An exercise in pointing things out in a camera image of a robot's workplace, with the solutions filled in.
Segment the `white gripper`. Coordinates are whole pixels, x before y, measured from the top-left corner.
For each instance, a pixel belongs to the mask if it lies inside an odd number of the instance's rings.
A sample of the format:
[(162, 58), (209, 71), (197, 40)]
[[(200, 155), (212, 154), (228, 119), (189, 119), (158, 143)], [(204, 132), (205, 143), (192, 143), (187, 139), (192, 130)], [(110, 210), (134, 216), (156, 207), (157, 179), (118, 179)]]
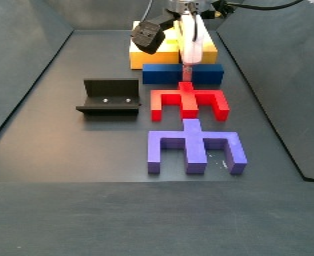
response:
[(203, 59), (204, 22), (199, 15), (187, 12), (180, 18), (180, 54), (183, 60), (183, 81), (192, 81), (192, 65)]

